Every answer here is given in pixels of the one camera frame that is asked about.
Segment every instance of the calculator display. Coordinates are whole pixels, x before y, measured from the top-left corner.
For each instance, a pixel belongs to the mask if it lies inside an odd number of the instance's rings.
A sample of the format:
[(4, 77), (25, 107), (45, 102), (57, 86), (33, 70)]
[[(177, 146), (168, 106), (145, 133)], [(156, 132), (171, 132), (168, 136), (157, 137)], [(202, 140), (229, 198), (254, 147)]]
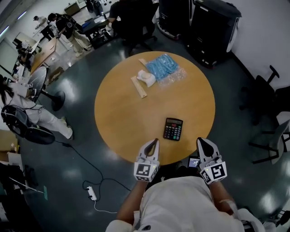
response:
[(179, 124), (179, 125), (181, 125), (182, 124), (182, 122), (181, 121), (177, 121), (177, 120), (173, 120), (173, 119), (167, 119), (167, 121), (166, 121), (167, 123), (175, 123), (175, 124)]

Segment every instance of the cardboard box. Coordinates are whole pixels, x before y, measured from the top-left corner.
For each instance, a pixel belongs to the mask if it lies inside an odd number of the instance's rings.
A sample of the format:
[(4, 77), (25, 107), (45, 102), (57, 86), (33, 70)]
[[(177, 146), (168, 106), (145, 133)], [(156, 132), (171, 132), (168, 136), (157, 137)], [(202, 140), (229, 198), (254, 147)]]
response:
[(48, 84), (51, 84), (53, 81), (56, 81), (58, 77), (64, 72), (62, 67), (58, 67), (54, 71), (48, 71)]
[(0, 151), (0, 161), (9, 162), (7, 151)]
[(17, 151), (18, 141), (9, 130), (0, 130), (0, 151)]

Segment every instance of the wrist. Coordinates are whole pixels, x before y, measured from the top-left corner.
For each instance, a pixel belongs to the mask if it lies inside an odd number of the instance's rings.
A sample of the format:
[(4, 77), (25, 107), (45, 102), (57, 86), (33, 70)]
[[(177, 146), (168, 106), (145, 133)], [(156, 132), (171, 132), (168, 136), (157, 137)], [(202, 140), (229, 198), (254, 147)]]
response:
[(145, 181), (137, 181), (136, 186), (141, 188), (141, 189), (146, 189), (148, 185), (148, 182)]

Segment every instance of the white lab coat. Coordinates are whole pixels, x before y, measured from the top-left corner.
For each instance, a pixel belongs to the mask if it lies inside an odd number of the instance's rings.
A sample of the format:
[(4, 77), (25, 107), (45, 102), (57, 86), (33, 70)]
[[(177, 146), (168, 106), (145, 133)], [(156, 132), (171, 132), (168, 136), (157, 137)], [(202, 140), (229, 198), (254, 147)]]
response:
[[(26, 98), (27, 87), (17, 83), (10, 83), (8, 86), (12, 88), (14, 96), (11, 98), (8, 93), (6, 93), (6, 105), (16, 105), (26, 109), (25, 112), (28, 118), (34, 124), (43, 126), (51, 131), (58, 131), (67, 139), (72, 136), (73, 131), (71, 128), (67, 127), (66, 123), (44, 109), (42, 105), (37, 105)], [(1, 108), (4, 107), (2, 100), (0, 100), (0, 106)]]

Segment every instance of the black shirt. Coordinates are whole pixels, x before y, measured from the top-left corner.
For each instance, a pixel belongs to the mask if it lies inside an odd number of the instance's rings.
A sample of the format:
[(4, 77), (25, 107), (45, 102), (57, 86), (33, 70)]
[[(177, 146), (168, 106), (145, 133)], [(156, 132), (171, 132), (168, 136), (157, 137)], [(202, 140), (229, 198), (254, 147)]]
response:
[(63, 34), (65, 35), (65, 37), (68, 39), (72, 36), (73, 34), (73, 30), (74, 30), (74, 25), (75, 25), (76, 21), (69, 15), (67, 14), (63, 14), (62, 16), (58, 16), (56, 19), (56, 27), (58, 28), (59, 31), (61, 31), (62, 29), (66, 29)]
[(111, 6), (109, 18), (120, 17), (122, 21), (132, 20), (132, 10), (142, 10), (150, 4), (153, 4), (152, 0), (121, 0)]

